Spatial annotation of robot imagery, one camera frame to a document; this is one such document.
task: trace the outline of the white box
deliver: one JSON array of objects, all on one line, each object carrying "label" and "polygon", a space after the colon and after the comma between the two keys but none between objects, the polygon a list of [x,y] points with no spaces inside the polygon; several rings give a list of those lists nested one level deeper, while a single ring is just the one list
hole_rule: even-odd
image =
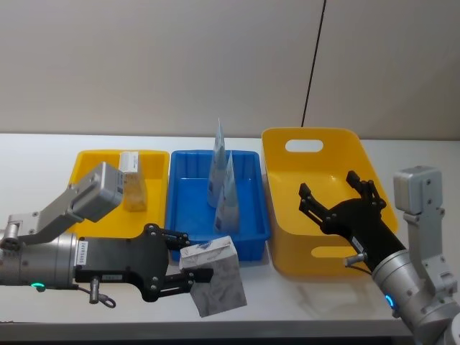
[{"label": "white box", "polygon": [[245,306],[238,254],[230,236],[180,250],[179,268],[212,268],[209,283],[196,282],[191,296],[201,317]]}]

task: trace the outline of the white table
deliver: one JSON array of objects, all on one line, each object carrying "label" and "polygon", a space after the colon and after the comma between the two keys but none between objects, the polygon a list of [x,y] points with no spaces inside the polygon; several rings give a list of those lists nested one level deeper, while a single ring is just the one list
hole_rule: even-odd
[{"label": "white table", "polygon": [[[421,164],[441,168],[444,253],[460,277],[460,142],[363,140],[363,144],[391,201],[395,171]],[[11,213],[41,209],[62,193],[81,150],[172,152],[212,146],[213,138],[0,134],[0,222],[6,224]],[[258,153],[262,149],[260,139],[228,138],[226,146]],[[407,245],[400,212],[398,219],[398,237]],[[76,291],[37,293],[31,287],[1,286],[0,321],[15,323],[0,324],[0,337],[26,341],[409,335],[403,323],[392,318],[369,277],[292,281],[273,268],[269,256],[262,263],[243,264],[241,276],[248,306],[204,319],[187,294],[145,303],[128,284],[101,285],[101,292],[117,302],[113,310],[90,305],[88,296]]]}]

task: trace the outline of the blue bin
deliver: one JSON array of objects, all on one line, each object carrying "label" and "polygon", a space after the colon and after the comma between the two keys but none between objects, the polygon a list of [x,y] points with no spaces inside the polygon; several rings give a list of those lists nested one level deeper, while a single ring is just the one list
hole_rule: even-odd
[{"label": "blue bin", "polygon": [[[259,155],[250,151],[231,152],[239,201],[239,233],[232,234],[231,239],[240,261],[261,260],[265,241],[270,237],[270,223]],[[188,233],[192,244],[225,236],[214,233],[216,209],[208,205],[206,198],[212,154],[210,150],[171,154],[166,229]],[[179,252],[171,253],[172,259],[178,261]]]}]

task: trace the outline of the yellow box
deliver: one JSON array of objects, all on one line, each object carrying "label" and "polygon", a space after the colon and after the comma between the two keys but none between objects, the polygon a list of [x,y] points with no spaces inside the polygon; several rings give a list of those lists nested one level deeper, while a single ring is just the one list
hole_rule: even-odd
[{"label": "yellow box", "polygon": [[123,205],[115,208],[97,223],[84,221],[72,226],[68,231],[78,237],[132,238],[138,236],[146,223],[165,225],[167,173],[170,156],[168,152],[148,150],[103,149],[82,151],[77,156],[70,183],[78,182],[100,162],[107,162],[118,169],[120,153],[138,151],[142,174],[147,186],[147,210],[129,212]]},{"label": "yellow box", "polygon": [[[320,141],[323,146],[317,152],[292,152],[286,149],[290,140]],[[354,170],[361,179],[374,181],[388,205],[382,211],[382,219],[396,232],[397,220],[390,200],[358,136],[346,129],[271,128],[263,132],[262,145],[274,266],[292,277],[359,275],[344,267],[343,258],[356,254],[347,240],[323,234],[298,210],[301,183],[307,183],[315,199],[327,208],[358,198],[359,194],[346,183],[346,174]]]}]

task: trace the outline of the cardboard box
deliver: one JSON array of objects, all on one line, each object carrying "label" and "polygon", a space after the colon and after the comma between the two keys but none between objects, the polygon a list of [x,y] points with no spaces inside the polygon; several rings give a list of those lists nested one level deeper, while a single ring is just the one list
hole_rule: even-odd
[{"label": "cardboard box", "polygon": [[214,270],[209,283],[196,282],[190,292],[201,317],[247,304],[239,274],[238,254],[230,236],[182,248],[179,268]]}]

